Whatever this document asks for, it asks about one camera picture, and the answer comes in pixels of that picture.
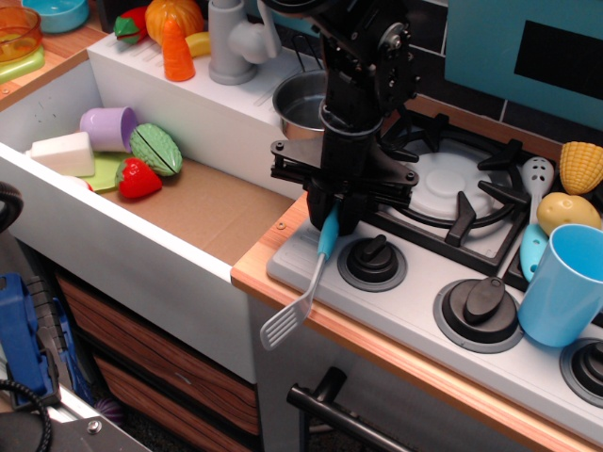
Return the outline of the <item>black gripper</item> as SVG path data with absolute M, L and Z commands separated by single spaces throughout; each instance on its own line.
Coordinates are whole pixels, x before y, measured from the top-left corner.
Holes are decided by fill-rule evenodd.
M 374 134 L 355 136 L 326 131 L 322 137 L 277 140 L 271 176 L 307 189 L 306 204 L 314 227 L 322 230 L 334 206 L 339 207 L 339 235 L 352 234 L 369 200 L 408 205 L 419 177 L 387 155 Z

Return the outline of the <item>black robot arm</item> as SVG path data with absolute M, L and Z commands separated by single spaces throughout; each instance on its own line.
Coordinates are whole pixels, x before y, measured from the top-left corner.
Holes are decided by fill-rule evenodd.
M 311 223 L 322 229 L 339 207 L 339 232 L 351 234 L 380 204 L 405 208 L 418 178 L 406 168 L 417 156 L 383 137 L 384 121 L 416 97 L 408 9 L 400 1 L 270 1 L 319 33 L 326 70 L 319 108 L 321 138 L 276 141 L 277 179 L 302 185 Z

